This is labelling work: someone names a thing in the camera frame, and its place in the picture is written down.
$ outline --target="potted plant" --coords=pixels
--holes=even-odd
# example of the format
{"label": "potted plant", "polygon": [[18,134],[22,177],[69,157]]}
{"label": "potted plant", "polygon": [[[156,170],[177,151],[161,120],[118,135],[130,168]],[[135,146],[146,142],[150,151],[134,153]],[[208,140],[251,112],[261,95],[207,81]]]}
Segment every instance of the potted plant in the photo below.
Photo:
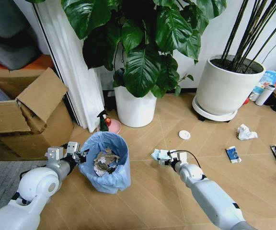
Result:
{"label": "potted plant", "polygon": [[[130,127],[152,121],[156,98],[168,90],[180,92],[173,51],[196,63],[209,19],[226,8],[226,0],[197,0],[196,4],[190,0],[61,0],[61,4],[78,38],[84,39],[88,68],[114,70],[118,116]],[[119,47],[124,68],[116,70]]]}
{"label": "potted plant", "polygon": [[235,55],[229,55],[247,3],[248,0],[243,0],[223,54],[207,60],[197,88],[198,104],[204,111],[213,115],[227,115],[235,112],[265,73],[263,65],[255,59],[276,32],[276,28],[253,59],[248,59],[247,56],[275,13],[276,0],[255,0],[237,52]]}

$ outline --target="wooden floor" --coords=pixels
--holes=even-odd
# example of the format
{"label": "wooden floor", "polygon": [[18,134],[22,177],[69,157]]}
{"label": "wooden floor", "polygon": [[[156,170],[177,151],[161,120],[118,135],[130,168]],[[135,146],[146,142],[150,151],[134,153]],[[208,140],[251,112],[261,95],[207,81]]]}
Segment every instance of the wooden floor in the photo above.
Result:
{"label": "wooden floor", "polygon": [[[229,123],[201,122],[189,94],[157,100],[154,120],[142,128],[122,126],[129,146],[131,186],[116,195],[97,192],[75,169],[41,214],[39,230],[215,230],[172,170],[150,159],[157,149],[190,150],[205,175],[216,181],[240,206],[246,220],[260,230],[276,230],[276,113],[253,103],[242,106]],[[117,118],[114,112],[111,117]],[[237,139],[247,125],[257,139]],[[191,133],[181,140],[182,129]],[[76,127],[71,140],[83,143],[90,134]],[[242,159],[231,164],[225,148],[236,146]]]}

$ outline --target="blue trash bag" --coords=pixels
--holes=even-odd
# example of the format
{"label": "blue trash bag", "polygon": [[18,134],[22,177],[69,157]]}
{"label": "blue trash bag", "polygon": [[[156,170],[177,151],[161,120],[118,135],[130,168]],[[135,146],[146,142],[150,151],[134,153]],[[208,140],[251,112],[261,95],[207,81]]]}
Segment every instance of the blue trash bag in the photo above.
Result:
{"label": "blue trash bag", "polygon": [[[100,151],[110,147],[120,159],[112,174],[105,173],[99,177],[94,171],[94,159]],[[128,147],[124,139],[112,132],[97,132],[93,134],[82,146],[81,151],[89,149],[87,160],[79,165],[80,172],[84,174],[96,190],[103,193],[115,194],[130,186],[130,167]]]}

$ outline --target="white tissue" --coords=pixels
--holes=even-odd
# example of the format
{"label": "white tissue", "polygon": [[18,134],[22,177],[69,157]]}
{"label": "white tissue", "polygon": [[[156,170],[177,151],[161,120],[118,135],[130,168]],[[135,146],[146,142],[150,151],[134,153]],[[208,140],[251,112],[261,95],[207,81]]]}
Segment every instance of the white tissue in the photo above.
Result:
{"label": "white tissue", "polygon": [[239,133],[238,134],[239,140],[248,140],[248,139],[252,139],[252,138],[258,138],[257,133],[251,132],[245,124],[242,124],[240,127],[238,127],[237,131]]}

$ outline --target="white planter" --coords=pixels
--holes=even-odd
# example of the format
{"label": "white planter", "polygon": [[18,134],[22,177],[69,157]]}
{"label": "white planter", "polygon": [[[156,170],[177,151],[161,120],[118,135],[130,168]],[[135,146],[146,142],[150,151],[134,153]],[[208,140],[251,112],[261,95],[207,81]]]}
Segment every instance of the white planter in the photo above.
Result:
{"label": "white planter", "polygon": [[221,55],[209,58],[196,91],[196,99],[199,105],[208,113],[214,115],[226,115],[238,109],[249,96],[253,88],[265,73],[265,68],[253,62],[251,68],[256,74],[234,73],[220,69],[210,60],[221,58]]}
{"label": "white planter", "polygon": [[154,117],[156,97],[150,91],[141,98],[134,97],[123,86],[115,88],[115,100],[120,121],[130,127],[143,127]]}

